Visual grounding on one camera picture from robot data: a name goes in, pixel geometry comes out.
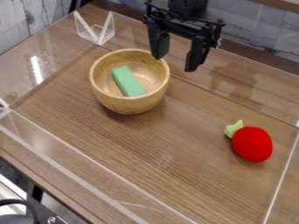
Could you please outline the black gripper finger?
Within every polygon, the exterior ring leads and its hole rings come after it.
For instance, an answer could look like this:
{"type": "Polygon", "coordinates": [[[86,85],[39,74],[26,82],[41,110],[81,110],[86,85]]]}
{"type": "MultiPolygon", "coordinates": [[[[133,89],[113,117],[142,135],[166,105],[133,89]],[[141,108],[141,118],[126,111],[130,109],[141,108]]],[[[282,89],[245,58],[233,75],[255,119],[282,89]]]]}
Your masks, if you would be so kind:
{"type": "Polygon", "coordinates": [[[209,54],[209,42],[202,35],[197,35],[191,40],[191,50],[186,58],[186,72],[194,72],[198,66],[205,63],[209,54]]]}
{"type": "Polygon", "coordinates": [[[147,28],[151,53],[159,60],[170,51],[170,33],[165,25],[151,18],[147,21],[147,28]]]}

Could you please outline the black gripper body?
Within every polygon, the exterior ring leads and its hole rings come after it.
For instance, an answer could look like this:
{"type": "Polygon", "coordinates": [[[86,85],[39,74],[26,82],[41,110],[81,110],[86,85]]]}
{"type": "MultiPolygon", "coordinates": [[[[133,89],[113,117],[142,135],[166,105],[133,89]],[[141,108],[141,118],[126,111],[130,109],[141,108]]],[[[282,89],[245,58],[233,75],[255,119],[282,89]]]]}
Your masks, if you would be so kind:
{"type": "Polygon", "coordinates": [[[210,0],[145,0],[146,16],[198,32],[221,46],[225,19],[209,13],[210,0]]]}

